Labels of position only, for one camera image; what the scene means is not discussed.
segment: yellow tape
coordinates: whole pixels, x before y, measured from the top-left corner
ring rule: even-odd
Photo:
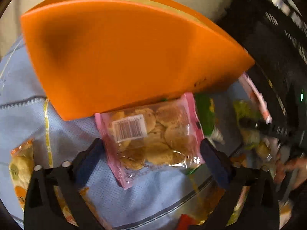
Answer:
[[[268,82],[269,82],[270,87],[273,88],[273,84],[272,84],[272,82],[270,81],[270,79],[268,80]]]
[[[45,137],[46,137],[46,147],[47,147],[49,167],[53,168],[52,152],[51,152],[50,137],[49,137],[48,103],[49,103],[49,98],[46,98],[46,101],[44,103],[45,129],[46,129]]]

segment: barcode label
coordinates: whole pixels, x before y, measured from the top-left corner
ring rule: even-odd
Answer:
[[[145,120],[142,114],[113,121],[112,127],[116,142],[147,137]]]

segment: blue fabric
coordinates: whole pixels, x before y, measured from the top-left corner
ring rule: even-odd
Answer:
[[[0,198],[16,219],[23,220],[9,176],[10,150],[32,137],[35,139],[35,163],[48,167],[43,111],[46,95],[33,71],[22,38],[0,62],[0,70],[3,69],[0,78]],[[234,112],[229,112],[232,110],[231,100],[227,92],[214,95],[214,99],[227,143],[217,148],[230,154],[241,143],[235,117],[230,116]],[[55,167],[65,160],[73,160],[78,152],[86,150],[99,137],[93,117],[64,122],[50,103],[48,117]],[[195,182],[201,185],[209,176],[203,165],[195,174]],[[118,185],[104,155],[87,186],[90,188],[88,196],[98,214],[116,228],[173,229],[182,213],[195,208],[191,182],[175,169],[152,172],[139,179],[132,188],[124,190]]]

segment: orange container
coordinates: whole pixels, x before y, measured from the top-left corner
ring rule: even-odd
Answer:
[[[171,0],[46,0],[21,27],[64,120],[224,90],[254,64],[221,28]]]

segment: grocery item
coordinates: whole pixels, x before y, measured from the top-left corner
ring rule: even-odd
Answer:
[[[242,191],[241,191],[241,194],[239,196],[239,199],[237,201],[237,204],[236,206],[234,207],[233,209],[233,213],[232,215],[230,216],[230,219],[229,221],[227,222],[227,225],[226,226],[229,226],[233,223],[236,223],[237,220],[239,219],[239,216],[240,216],[240,213],[244,207],[244,203],[246,201],[246,198],[248,196],[248,191],[249,191],[250,187],[249,186],[243,186],[242,187]]]
[[[11,151],[10,176],[19,204],[24,209],[27,189],[34,168],[32,140]]]
[[[237,100],[233,102],[234,111],[239,125],[239,119],[248,117],[251,119],[259,120],[262,118],[260,111],[251,102],[244,100]],[[246,149],[257,147],[260,143],[261,137],[259,131],[240,128],[243,138],[243,143]]]
[[[207,138],[225,144],[224,137],[216,126],[217,118],[215,116],[213,99],[205,93],[195,93],[194,98],[196,102],[197,115],[202,125],[204,135]]]
[[[259,112],[261,113],[266,123],[271,123],[272,117],[267,109],[267,103],[263,99],[262,94],[257,90],[251,78],[247,75],[247,73],[244,72],[239,77],[239,82],[247,93],[253,105],[259,109]]]
[[[255,147],[257,155],[265,162],[268,162],[272,159],[272,155],[270,153],[270,148],[266,145],[264,141],[260,141],[260,143]]]
[[[290,220],[292,216],[293,203],[288,200],[285,204],[279,205],[279,229]]]
[[[155,169],[197,168],[204,138],[192,93],[177,100],[95,114],[108,164],[123,188]]]
[[[61,190],[58,186],[54,186],[54,192],[56,194],[56,198],[58,200],[59,206],[62,210],[62,213],[66,219],[67,222],[69,222],[70,224],[73,224],[75,226],[78,226],[78,224],[76,223],[76,220],[74,219],[72,212],[70,211],[62,193]],[[96,211],[96,207],[94,206],[94,204],[91,202],[91,200],[88,198],[87,196],[87,192],[88,192],[89,188],[85,187],[79,190],[79,194],[82,196],[82,199],[85,201],[86,205],[88,206],[88,208],[90,209],[90,211],[92,212],[92,214],[96,217],[96,219],[101,223],[101,225],[106,229],[106,230],[112,230],[112,227],[110,226],[110,224],[102,217],[100,217]]]

